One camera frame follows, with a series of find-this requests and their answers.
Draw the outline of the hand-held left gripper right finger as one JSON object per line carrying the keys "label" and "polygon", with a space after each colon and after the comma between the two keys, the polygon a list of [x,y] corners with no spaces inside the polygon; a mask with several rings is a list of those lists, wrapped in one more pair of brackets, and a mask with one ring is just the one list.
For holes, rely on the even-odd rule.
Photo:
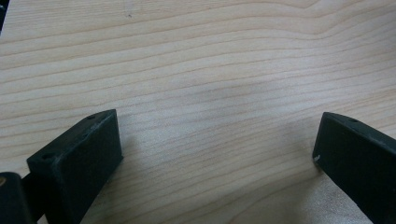
{"label": "hand-held left gripper right finger", "polygon": [[374,224],[396,224],[396,139],[325,112],[312,158]]}

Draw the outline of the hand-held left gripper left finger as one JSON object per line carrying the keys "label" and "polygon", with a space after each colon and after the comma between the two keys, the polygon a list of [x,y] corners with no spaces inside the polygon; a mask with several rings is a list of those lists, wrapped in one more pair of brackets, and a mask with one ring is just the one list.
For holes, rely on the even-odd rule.
{"label": "hand-held left gripper left finger", "polygon": [[79,224],[121,160],[116,110],[75,124],[27,159],[34,219]]}

